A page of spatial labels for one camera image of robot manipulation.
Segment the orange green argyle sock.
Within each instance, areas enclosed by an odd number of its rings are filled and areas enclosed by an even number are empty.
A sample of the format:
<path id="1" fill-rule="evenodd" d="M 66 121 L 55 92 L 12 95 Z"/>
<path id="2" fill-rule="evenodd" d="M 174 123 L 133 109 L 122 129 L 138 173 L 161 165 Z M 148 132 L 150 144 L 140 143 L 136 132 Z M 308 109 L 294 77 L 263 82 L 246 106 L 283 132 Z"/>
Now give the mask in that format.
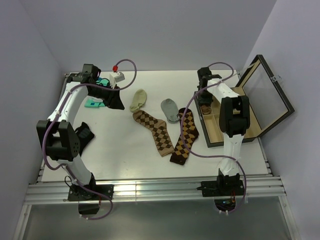
<path id="1" fill-rule="evenodd" d="M 203 115 L 210 115 L 212 112 L 212 108 L 210 105 L 202 105 L 201 107 L 201 111 Z"/>

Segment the brown tan argyle sock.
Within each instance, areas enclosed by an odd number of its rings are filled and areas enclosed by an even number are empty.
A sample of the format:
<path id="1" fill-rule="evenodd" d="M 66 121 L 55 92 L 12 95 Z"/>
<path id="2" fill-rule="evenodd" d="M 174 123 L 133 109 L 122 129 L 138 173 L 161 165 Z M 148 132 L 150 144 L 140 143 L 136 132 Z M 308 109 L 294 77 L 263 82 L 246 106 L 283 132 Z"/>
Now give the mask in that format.
<path id="1" fill-rule="evenodd" d="M 167 123 L 164 120 L 157 119 L 144 110 L 134 112 L 132 117 L 138 124 L 151 132 L 155 146 L 161 157 L 174 152 L 174 147 L 167 130 Z"/>

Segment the black compartment storage box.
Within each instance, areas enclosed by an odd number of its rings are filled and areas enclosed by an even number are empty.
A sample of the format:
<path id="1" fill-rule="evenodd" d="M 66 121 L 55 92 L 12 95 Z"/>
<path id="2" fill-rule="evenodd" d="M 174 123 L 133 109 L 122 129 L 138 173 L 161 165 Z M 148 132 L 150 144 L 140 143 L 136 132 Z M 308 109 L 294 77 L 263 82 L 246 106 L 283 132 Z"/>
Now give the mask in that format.
<path id="1" fill-rule="evenodd" d="M 279 83 L 271 81 L 273 76 L 263 55 L 258 54 L 235 87 L 228 86 L 249 99 L 250 126 L 244 135 L 244 143 L 262 137 L 295 111 Z M 209 148 L 223 146 L 223 133 L 219 128 L 220 104 L 214 100 L 211 104 L 213 112 L 203 115 L 197 103 L 197 96 L 194 101 L 207 146 Z"/>

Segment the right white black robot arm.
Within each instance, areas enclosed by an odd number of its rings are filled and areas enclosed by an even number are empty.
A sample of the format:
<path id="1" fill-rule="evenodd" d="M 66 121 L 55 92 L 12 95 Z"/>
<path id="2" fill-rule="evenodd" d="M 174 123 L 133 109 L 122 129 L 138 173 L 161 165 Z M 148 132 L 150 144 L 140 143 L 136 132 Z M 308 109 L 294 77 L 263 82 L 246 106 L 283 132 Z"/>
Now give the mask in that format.
<path id="1" fill-rule="evenodd" d="M 239 173 L 237 160 L 240 157 L 241 144 L 250 127 L 250 103 L 245 95 L 239 95 L 222 81 L 218 74 L 212 74 L 210 68 L 202 67 L 197 71 L 197 103 L 204 115 L 211 114 L 211 104 L 219 103 L 219 129 L 223 133 L 223 157 L 219 173 L 235 176 Z"/>

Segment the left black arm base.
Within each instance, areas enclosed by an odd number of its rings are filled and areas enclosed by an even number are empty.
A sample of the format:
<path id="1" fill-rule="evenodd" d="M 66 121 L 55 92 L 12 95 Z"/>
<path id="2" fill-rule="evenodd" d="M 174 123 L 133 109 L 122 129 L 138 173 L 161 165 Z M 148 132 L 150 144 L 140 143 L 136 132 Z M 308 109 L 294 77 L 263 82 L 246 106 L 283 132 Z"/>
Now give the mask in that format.
<path id="1" fill-rule="evenodd" d="M 78 202 L 78 213 L 82 218 L 100 220 L 112 212 L 113 184 L 97 184 L 93 175 L 88 185 L 76 185 L 72 183 L 70 176 L 64 177 L 64 183 L 69 187 L 67 200 L 69 202 Z M 104 215 L 96 216 L 101 208 L 102 201 L 109 201 L 110 208 Z"/>

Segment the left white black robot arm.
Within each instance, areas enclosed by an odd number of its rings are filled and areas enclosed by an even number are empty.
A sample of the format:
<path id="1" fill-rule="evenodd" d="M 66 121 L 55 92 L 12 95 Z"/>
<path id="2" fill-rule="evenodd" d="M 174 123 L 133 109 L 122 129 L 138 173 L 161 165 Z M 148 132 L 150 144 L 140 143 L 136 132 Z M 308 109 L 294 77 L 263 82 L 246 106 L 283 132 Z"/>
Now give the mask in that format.
<path id="1" fill-rule="evenodd" d="M 53 113 L 36 125 L 45 165 L 52 171 L 64 168 L 72 183 L 81 185 L 79 194 L 86 200 L 95 198 L 98 188 L 80 156 L 81 141 L 73 128 L 77 112 L 87 96 L 101 99 L 110 109 L 125 108 L 116 83 L 97 84 L 100 73 L 93 64 L 84 64 L 81 72 L 71 73 Z"/>

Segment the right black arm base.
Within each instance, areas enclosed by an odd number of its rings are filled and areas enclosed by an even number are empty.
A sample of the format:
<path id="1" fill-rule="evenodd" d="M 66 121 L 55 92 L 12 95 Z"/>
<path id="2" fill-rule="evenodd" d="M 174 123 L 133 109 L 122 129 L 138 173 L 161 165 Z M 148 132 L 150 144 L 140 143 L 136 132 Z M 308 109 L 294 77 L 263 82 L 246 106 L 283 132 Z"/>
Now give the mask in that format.
<path id="1" fill-rule="evenodd" d="M 225 175 L 219 169 L 216 180 L 201 181 L 196 190 L 201 191 L 203 198 L 218 197 L 214 200 L 216 209 L 220 214 L 229 215 L 245 201 L 247 179 L 241 180 L 239 173 Z"/>

